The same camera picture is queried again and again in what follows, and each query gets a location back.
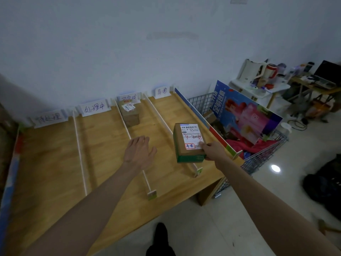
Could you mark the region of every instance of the black monitor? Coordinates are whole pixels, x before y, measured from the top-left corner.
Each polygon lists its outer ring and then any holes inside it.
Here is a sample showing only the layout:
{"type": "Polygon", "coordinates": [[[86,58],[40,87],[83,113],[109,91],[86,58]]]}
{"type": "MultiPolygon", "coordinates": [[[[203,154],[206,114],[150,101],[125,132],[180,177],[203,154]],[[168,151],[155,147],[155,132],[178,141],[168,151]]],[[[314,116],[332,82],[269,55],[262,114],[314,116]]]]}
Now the black monitor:
{"type": "Polygon", "coordinates": [[[341,86],[341,65],[323,60],[314,75],[341,86]]]}

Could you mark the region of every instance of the red cloth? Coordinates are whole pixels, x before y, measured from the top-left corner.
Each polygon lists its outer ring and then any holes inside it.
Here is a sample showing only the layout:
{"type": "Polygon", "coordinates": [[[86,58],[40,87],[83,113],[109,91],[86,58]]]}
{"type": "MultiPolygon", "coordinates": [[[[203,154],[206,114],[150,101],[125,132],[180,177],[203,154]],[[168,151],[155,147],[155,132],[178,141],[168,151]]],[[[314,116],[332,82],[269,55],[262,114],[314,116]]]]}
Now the red cloth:
{"type": "MultiPolygon", "coordinates": [[[[241,141],[234,141],[227,139],[226,142],[236,151],[239,152],[240,150],[250,152],[252,154],[256,154],[263,149],[273,145],[274,143],[277,143],[277,141],[274,140],[268,140],[268,141],[263,141],[262,139],[259,139],[256,144],[254,144],[252,147],[247,146],[245,143],[241,141]]],[[[241,153],[240,156],[242,159],[244,159],[244,154],[241,153]]]]}

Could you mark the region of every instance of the forearm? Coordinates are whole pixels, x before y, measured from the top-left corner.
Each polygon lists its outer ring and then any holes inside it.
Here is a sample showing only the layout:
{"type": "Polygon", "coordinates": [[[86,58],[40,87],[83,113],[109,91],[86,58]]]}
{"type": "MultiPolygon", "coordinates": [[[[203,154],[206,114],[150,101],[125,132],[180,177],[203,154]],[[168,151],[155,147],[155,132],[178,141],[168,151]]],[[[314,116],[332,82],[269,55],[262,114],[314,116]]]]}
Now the forearm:
{"type": "Polygon", "coordinates": [[[222,172],[277,255],[341,255],[313,225],[232,161],[222,172]]]}
{"type": "Polygon", "coordinates": [[[128,167],[123,164],[114,175],[83,198],[35,241],[24,256],[86,255],[133,178],[128,167]]]}

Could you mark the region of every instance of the person's right arm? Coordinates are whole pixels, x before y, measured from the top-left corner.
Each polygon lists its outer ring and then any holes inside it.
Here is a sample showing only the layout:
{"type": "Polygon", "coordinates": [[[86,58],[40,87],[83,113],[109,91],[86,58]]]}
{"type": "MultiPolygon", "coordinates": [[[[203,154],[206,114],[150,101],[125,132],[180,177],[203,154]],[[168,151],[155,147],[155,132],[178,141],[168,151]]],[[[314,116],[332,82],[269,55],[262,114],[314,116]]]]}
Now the person's right arm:
{"type": "Polygon", "coordinates": [[[277,256],[341,255],[310,222],[237,166],[219,142],[201,144],[223,172],[264,240],[277,256]]]}

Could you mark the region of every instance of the person's left arm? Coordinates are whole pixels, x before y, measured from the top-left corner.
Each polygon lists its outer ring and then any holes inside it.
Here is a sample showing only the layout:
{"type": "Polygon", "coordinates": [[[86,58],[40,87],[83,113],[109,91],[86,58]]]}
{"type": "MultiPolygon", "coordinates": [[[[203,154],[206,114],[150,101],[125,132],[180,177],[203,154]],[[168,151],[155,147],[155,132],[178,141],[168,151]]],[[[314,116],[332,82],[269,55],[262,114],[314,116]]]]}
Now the person's left arm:
{"type": "Polygon", "coordinates": [[[157,152],[149,137],[130,140],[121,167],[97,189],[71,208],[23,254],[85,256],[108,223],[132,179],[151,165],[157,152]]]}

